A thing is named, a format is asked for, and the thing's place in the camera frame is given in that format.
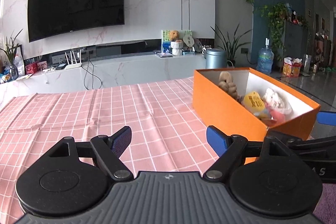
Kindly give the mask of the orange gift bag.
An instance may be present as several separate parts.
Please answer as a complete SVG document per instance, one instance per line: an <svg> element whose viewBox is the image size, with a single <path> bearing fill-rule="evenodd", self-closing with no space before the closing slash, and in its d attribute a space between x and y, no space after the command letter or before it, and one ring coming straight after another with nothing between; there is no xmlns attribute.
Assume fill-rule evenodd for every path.
<svg viewBox="0 0 336 224"><path fill-rule="evenodd" d="M286 77L298 77L302 66L302 59L291 57L284 58L282 74Z"/></svg>

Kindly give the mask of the teddy bear figure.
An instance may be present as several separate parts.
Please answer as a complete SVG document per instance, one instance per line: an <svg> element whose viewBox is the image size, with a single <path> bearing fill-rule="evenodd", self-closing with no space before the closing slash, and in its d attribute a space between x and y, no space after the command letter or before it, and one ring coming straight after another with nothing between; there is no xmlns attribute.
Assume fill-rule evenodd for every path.
<svg viewBox="0 0 336 224"><path fill-rule="evenodd" d="M171 47L171 53L174 56L182 55L183 40L179 38L179 32L177 30L172 30L169 32L169 41Z"/></svg>

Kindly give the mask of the white tv console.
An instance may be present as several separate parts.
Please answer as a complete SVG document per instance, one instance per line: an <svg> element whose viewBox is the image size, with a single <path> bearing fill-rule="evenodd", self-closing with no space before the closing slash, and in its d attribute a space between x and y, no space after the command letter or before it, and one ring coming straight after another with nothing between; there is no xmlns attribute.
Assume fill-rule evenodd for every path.
<svg viewBox="0 0 336 224"><path fill-rule="evenodd" d="M154 54L119 57L84 63L70 70L35 73L28 79L1 84L1 101L35 93L69 93L90 89L191 77L195 69L204 69L202 55L160 58Z"/></svg>

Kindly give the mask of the grey metal trash bin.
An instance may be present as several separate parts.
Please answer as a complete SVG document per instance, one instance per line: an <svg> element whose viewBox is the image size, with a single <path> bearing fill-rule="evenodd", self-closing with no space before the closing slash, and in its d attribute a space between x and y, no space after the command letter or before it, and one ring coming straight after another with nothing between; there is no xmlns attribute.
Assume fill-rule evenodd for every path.
<svg viewBox="0 0 336 224"><path fill-rule="evenodd" d="M217 48L207 48L205 53L206 69L227 67L227 52Z"/></svg>

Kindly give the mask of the orange cardboard box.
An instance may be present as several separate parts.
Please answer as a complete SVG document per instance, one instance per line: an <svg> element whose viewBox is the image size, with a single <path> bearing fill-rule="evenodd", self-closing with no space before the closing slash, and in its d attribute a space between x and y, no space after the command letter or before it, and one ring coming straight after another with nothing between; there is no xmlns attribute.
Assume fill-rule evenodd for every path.
<svg viewBox="0 0 336 224"><path fill-rule="evenodd" d="M262 141L270 130L308 139L321 109L317 102L252 68L231 69L229 72L240 96L250 92L262 96L267 88L271 88L290 104L292 112L285 121L266 125L221 90L218 86L221 72L221 69L194 71L193 108L205 125L215 126L227 135L242 135L250 141Z"/></svg>

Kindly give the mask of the tan knotted plush cushion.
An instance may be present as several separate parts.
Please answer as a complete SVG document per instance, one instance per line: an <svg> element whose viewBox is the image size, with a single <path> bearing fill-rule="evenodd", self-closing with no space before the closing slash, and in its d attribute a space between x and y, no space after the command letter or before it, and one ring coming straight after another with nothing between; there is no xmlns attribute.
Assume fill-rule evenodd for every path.
<svg viewBox="0 0 336 224"><path fill-rule="evenodd" d="M234 83L234 79L228 71L222 71L219 75L219 83L218 87L221 88L224 92L226 92L229 96L231 96L236 101L238 100L238 91L237 87Z"/></svg>

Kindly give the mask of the small potted grass plant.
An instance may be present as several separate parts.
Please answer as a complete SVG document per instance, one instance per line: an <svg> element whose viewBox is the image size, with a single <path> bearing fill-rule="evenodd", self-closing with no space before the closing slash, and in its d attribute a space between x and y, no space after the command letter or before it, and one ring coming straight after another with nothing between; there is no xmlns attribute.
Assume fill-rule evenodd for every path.
<svg viewBox="0 0 336 224"><path fill-rule="evenodd" d="M19 72L17 66L15 65L15 57L17 55L17 50L21 47L21 45L17 43L16 40L22 31L23 30L21 29L14 37L6 37L5 47L1 48L1 51L5 53L10 63L9 74L12 80L16 80L19 77Z"/></svg>

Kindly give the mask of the white wifi router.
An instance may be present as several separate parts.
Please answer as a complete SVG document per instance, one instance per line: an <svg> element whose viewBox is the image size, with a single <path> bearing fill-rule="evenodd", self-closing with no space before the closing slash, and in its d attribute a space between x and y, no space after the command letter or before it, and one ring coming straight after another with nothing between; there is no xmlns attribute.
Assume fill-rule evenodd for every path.
<svg viewBox="0 0 336 224"><path fill-rule="evenodd" d="M76 55L74 50L70 50L68 53L64 53L66 57L65 70L79 68L82 65L81 51Z"/></svg>

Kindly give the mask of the yellow snack packet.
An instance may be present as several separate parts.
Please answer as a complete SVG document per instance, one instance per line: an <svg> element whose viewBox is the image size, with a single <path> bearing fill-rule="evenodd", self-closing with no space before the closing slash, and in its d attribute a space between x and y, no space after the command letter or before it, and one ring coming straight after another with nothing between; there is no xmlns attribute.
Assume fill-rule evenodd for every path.
<svg viewBox="0 0 336 224"><path fill-rule="evenodd" d="M258 92L246 94L241 104L252 114L259 113L265 109L265 104Z"/></svg>

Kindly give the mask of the white cloth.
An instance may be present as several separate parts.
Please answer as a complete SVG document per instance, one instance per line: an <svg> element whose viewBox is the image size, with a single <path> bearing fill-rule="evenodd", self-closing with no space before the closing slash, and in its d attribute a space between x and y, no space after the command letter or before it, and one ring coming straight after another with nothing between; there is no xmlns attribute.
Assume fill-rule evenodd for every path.
<svg viewBox="0 0 336 224"><path fill-rule="evenodd" d="M271 88L266 89L262 100L269 110L276 111L284 115L289 115L292 112L291 105L283 99L278 92Z"/></svg>

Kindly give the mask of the hanging green vine plant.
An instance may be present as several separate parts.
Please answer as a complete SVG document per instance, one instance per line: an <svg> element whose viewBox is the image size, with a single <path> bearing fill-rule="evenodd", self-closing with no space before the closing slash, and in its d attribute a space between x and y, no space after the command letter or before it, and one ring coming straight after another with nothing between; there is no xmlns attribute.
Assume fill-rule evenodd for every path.
<svg viewBox="0 0 336 224"><path fill-rule="evenodd" d="M288 5L278 2L275 5L255 6L254 0L244 0L253 7L253 11L261 17L267 18L268 35L271 49L278 61L284 56L286 46L281 38L285 31L285 22L300 26L309 33L309 23L302 15L295 15Z"/></svg>

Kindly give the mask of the green potted floor plant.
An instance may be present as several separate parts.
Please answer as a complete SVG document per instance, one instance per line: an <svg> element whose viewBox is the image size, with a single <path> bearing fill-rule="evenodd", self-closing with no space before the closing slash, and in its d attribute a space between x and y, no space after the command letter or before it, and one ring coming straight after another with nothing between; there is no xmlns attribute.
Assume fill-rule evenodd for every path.
<svg viewBox="0 0 336 224"><path fill-rule="evenodd" d="M226 34L224 34L217 25L211 27L211 29L215 34L215 42L217 43L217 47L226 51L227 61L231 62L233 66L236 65L237 51L241 47L251 44L251 42L241 42L240 39L250 34L252 32L252 29L247 30L242 34L238 35L239 27L240 24L237 25L232 36L229 34L229 32L226 32Z"/></svg>

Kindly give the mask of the blue water jug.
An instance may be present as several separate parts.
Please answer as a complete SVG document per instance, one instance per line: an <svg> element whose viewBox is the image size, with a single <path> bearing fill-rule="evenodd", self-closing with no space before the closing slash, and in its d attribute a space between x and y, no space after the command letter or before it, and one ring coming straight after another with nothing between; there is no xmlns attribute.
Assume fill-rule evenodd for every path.
<svg viewBox="0 0 336 224"><path fill-rule="evenodd" d="M265 47L259 51L257 59L257 70L266 75L271 74L274 59L274 53L270 48L269 39L265 39Z"/></svg>

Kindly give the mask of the pink checkered tablecloth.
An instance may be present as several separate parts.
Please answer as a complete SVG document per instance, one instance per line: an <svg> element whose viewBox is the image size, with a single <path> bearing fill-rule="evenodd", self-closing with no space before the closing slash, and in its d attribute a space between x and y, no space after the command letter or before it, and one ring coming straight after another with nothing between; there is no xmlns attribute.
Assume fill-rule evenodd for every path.
<svg viewBox="0 0 336 224"><path fill-rule="evenodd" d="M129 126L131 144L121 160L133 173L205 171L217 155L192 107L193 83L186 78L5 101L1 106L1 223L14 223L22 215L15 194L18 177L65 136L89 141Z"/></svg>

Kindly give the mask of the black wall television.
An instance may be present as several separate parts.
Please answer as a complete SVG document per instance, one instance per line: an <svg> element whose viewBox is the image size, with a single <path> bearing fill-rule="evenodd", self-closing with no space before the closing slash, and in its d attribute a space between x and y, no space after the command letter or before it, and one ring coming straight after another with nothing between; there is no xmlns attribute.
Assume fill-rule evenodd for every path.
<svg viewBox="0 0 336 224"><path fill-rule="evenodd" d="M29 41L125 23L124 0L28 0Z"/></svg>

